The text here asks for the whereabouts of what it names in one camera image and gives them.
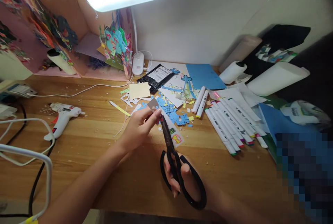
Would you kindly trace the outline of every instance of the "white label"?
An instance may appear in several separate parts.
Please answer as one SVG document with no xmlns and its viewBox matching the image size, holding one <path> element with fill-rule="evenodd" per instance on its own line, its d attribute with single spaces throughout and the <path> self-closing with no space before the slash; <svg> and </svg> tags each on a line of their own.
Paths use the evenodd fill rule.
<svg viewBox="0 0 333 224">
<path fill-rule="evenodd" d="M 148 74 L 148 77 L 155 79 L 156 82 L 159 83 L 171 73 L 172 72 L 168 68 L 165 68 L 164 66 L 160 66 L 156 70 L 154 70 L 152 73 Z"/>
</svg>

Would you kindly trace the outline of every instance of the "hand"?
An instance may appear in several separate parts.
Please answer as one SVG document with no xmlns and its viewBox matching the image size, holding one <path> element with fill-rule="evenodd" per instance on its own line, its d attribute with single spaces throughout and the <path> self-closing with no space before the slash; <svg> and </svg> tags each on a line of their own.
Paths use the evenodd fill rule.
<svg viewBox="0 0 333 224">
<path fill-rule="evenodd" d="M 160 116 L 160 109 L 153 113 L 148 107 L 133 113 L 119 140 L 127 152 L 136 149 L 147 139 L 152 127 L 159 123 Z"/>
<path fill-rule="evenodd" d="M 193 166 L 193 163 L 190 161 L 190 159 L 187 156 L 185 156 L 185 158 Z M 192 176 L 190 166 L 188 164 L 184 164 L 181 160 L 180 160 L 180 163 L 181 163 L 180 173 L 181 173 L 181 176 L 183 177 L 184 186 L 186 188 L 186 191 L 193 198 L 193 200 L 200 201 L 200 191 L 199 191 L 196 181 L 194 180 L 194 178 Z M 175 197 L 177 197 L 178 192 L 181 192 L 181 188 L 180 188 L 179 183 L 173 178 L 173 175 L 171 173 L 171 166 L 168 161 L 167 154 L 165 154 L 165 156 L 164 156 L 163 164 L 164 164 L 166 178 L 167 178 L 169 184 L 171 185 L 171 191 L 172 191 L 173 197 L 175 198 Z M 215 188 L 214 186 L 209 185 L 207 182 L 205 182 L 200 174 L 199 174 L 199 176 L 205 186 L 206 195 L 207 195 L 207 204 L 206 204 L 205 208 L 210 209 L 210 210 L 215 210 L 216 205 L 217 205 L 217 199 L 216 199 L 215 195 L 219 192 L 219 189 Z"/>
</svg>

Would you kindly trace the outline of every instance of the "black cable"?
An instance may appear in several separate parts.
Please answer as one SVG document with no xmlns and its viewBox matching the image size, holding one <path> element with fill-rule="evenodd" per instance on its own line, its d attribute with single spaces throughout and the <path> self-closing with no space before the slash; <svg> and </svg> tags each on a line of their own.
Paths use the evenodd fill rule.
<svg viewBox="0 0 333 224">
<path fill-rule="evenodd" d="M 23 118 L 24 119 L 27 118 L 27 113 L 25 112 L 23 105 L 22 104 L 19 104 L 19 105 L 23 112 Z M 24 130 L 26 125 L 27 125 L 27 121 L 25 120 L 22 127 L 19 129 L 19 131 L 6 143 L 6 145 L 10 145 L 15 140 L 15 138 Z"/>
<path fill-rule="evenodd" d="M 0 218 L 13 218 L 13 217 L 29 218 L 29 215 L 28 214 L 0 214 Z"/>
<path fill-rule="evenodd" d="M 50 157 L 54 146 L 55 146 L 55 143 L 49 149 L 49 152 L 47 154 L 48 157 Z M 32 190 L 31 190 L 30 197 L 29 197 L 29 207 L 28 207 L 29 217 L 33 216 L 33 214 L 32 214 L 32 203 L 34 201 L 34 195 L 35 195 L 35 190 L 36 190 L 36 187 L 37 187 L 37 184 L 38 184 L 38 180 L 41 177 L 41 174 L 43 172 L 44 167 L 45 167 L 45 163 L 43 163 L 41 168 L 39 169 L 38 174 L 37 174 L 36 179 L 35 179 L 35 182 L 34 182 L 34 185 L 32 186 Z"/>
</svg>

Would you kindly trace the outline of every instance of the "black packet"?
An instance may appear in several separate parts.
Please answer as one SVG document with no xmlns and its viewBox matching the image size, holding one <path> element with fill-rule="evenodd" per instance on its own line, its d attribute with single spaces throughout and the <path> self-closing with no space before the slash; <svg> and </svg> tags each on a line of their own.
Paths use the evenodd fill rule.
<svg viewBox="0 0 333 224">
<path fill-rule="evenodd" d="M 139 78 L 136 82 L 138 84 L 148 82 L 148 84 L 150 85 L 150 93 L 155 94 L 159 90 L 159 88 L 161 88 L 161 86 L 168 82 L 173 76 L 174 73 L 172 71 L 159 64 L 142 78 Z"/>
</svg>

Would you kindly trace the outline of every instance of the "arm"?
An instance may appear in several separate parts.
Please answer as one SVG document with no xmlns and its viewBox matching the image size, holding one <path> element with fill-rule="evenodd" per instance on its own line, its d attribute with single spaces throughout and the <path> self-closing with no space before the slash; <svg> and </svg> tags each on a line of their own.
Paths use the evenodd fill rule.
<svg viewBox="0 0 333 224">
<path fill-rule="evenodd" d="M 170 172 L 170 164 L 168 162 L 167 156 L 164 157 L 164 169 L 166 171 L 166 177 L 172 188 L 173 197 L 178 195 L 177 191 L 181 191 L 179 183 L 172 178 L 172 173 Z M 190 167 L 187 164 L 183 164 L 180 169 L 181 176 L 184 180 L 184 185 L 187 192 L 196 201 L 200 200 L 200 193 L 197 189 L 197 185 L 193 179 Z M 224 218 L 228 223 L 233 224 L 264 224 L 269 223 L 264 217 L 254 212 L 247 205 L 241 203 L 237 199 L 226 194 L 218 187 L 211 183 L 201 180 L 205 185 L 207 194 L 207 205 L 206 209 L 216 212 L 219 216 Z"/>
<path fill-rule="evenodd" d="M 160 114 L 160 110 L 152 114 L 149 108 L 135 112 L 119 140 L 51 204 L 39 223 L 83 223 L 110 174 L 127 153 L 143 143 Z"/>
</svg>

